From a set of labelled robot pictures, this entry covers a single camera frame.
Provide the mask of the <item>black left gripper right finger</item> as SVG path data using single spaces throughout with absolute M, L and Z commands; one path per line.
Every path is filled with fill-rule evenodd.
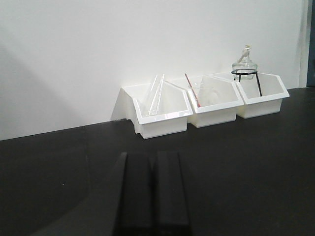
M 190 222 L 179 154 L 157 153 L 154 167 L 154 226 L 157 236 L 190 236 Z

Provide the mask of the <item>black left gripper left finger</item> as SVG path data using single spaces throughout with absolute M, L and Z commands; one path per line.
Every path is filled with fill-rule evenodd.
M 152 169 L 145 153 L 128 153 L 120 201 L 117 236 L 153 234 Z

